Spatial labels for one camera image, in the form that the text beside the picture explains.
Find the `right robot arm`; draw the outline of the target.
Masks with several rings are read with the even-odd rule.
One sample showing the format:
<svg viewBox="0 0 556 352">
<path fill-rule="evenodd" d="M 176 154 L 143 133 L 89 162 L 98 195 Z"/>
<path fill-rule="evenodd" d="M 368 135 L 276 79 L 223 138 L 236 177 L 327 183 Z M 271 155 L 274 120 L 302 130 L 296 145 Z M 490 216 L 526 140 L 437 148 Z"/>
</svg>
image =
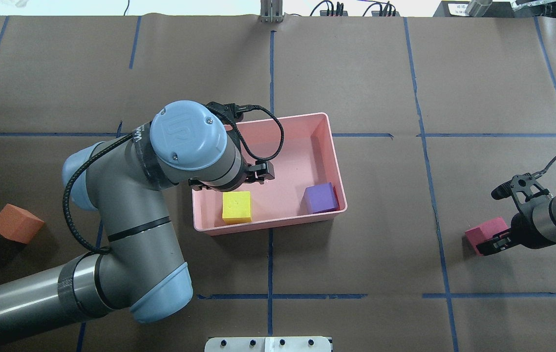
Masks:
<svg viewBox="0 0 556 352">
<path fill-rule="evenodd" d="M 485 239 L 473 244 L 475 252 L 489 256 L 517 245 L 542 249 L 556 245 L 556 196 L 530 174 L 516 175 L 491 192 L 495 200 L 512 198 L 517 214 L 509 227 L 487 230 Z"/>
</svg>

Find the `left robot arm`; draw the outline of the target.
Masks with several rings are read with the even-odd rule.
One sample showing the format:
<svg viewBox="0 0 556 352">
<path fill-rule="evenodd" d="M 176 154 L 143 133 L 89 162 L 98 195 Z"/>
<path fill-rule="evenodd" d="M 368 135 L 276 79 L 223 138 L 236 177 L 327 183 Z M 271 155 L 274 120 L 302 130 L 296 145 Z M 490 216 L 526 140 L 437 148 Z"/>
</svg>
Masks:
<svg viewBox="0 0 556 352">
<path fill-rule="evenodd" d="M 0 346 L 129 309 L 146 324 L 193 297 L 163 191 L 229 192 L 275 177 L 285 141 L 268 109 L 181 100 L 148 123 L 66 159 L 62 212 L 87 252 L 0 285 Z"/>
</svg>

